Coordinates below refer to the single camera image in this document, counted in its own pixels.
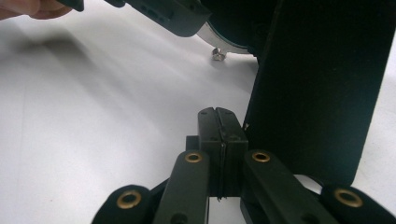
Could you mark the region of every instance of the white backdrop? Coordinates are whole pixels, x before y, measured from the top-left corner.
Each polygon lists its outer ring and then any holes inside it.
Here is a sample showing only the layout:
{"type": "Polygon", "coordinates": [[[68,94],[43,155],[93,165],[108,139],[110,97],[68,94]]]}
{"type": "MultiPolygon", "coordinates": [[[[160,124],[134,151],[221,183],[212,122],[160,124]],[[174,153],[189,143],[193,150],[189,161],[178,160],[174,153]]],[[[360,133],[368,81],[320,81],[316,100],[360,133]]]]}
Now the white backdrop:
{"type": "MultiPolygon", "coordinates": [[[[113,190],[170,175],[201,109],[242,122],[256,61],[212,62],[211,50],[101,1],[0,21],[0,223],[90,223],[113,190]]],[[[395,58],[393,48],[354,183],[393,214],[395,58]]],[[[239,200],[211,200],[209,223],[244,223],[239,200]]]]}

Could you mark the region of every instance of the black panel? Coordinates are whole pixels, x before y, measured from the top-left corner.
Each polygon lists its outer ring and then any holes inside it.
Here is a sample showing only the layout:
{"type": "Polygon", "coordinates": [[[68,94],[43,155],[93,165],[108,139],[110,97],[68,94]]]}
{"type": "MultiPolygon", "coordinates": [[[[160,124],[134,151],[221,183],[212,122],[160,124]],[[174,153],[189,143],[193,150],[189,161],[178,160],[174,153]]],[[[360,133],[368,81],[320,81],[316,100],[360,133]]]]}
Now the black panel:
{"type": "Polygon", "coordinates": [[[351,184],[395,31],[395,1],[279,2],[244,126],[295,174],[351,184]]]}

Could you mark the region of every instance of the brass insert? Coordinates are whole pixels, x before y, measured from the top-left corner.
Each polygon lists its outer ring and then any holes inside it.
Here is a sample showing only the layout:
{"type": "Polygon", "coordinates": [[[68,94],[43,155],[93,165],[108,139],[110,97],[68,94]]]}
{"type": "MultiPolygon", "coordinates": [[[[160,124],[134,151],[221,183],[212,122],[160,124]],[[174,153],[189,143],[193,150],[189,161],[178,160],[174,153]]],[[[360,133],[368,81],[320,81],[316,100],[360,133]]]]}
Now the brass insert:
{"type": "Polygon", "coordinates": [[[252,157],[253,157],[253,160],[259,161],[259,162],[268,162],[271,159],[271,157],[268,154],[263,153],[263,152],[255,152],[255,153],[253,153],[252,157]]]}
{"type": "Polygon", "coordinates": [[[349,207],[361,207],[363,205],[361,197],[348,189],[336,189],[334,196],[340,203],[349,207]]]}
{"type": "Polygon", "coordinates": [[[122,209],[129,209],[137,206],[142,201],[142,195],[136,190],[126,190],[117,199],[117,206],[122,209]],[[126,199],[128,196],[133,196],[132,200],[126,199]]]}
{"type": "Polygon", "coordinates": [[[202,156],[199,153],[192,152],[186,155],[184,158],[187,162],[198,162],[202,160],[202,156]]]}

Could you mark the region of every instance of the screw head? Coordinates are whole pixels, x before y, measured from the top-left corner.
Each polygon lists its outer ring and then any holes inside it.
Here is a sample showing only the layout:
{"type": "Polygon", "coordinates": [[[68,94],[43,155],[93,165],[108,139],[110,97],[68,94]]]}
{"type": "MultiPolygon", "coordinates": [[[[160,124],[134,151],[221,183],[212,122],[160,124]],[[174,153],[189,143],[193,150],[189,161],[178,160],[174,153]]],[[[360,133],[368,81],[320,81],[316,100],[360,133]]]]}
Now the screw head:
{"type": "Polygon", "coordinates": [[[222,52],[221,49],[213,49],[212,50],[212,58],[214,61],[222,62],[226,58],[227,52],[222,52]]]}

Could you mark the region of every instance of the mounting hole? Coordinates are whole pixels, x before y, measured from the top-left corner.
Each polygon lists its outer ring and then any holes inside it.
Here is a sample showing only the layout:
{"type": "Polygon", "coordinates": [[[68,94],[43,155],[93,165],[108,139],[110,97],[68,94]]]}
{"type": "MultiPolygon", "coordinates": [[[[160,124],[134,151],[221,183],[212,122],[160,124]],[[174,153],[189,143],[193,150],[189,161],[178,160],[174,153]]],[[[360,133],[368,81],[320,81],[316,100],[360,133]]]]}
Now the mounting hole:
{"type": "Polygon", "coordinates": [[[202,156],[199,153],[192,152],[186,155],[184,158],[187,162],[198,162],[202,160],[202,156]]]}
{"type": "Polygon", "coordinates": [[[255,152],[252,155],[253,160],[259,161],[259,162],[268,162],[271,158],[268,154],[263,153],[263,152],[255,152]]]}
{"type": "Polygon", "coordinates": [[[312,214],[306,213],[301,216],[301,220],[306,224],[319,224],[319,220],[312,214]]]}
{"type": "Polygon", "coordinates": [[[171,224],[187,224],[187,216],[181,213],[174,214],[171,218],[171,224]]]}
{"type": "Polygon", "coordinates": [[[334,197],[338,202],[349,207],[361,207],[363,205],[361,197],[349,189],[336,189],[334,191],[334,197]]]}
{"type": "Polygon", "coordinates": [[[117,199],[117,206],[121,209],[129,209],[137,206],[142,201],[142,195],[137,190],[126,190],[117,199]]]}

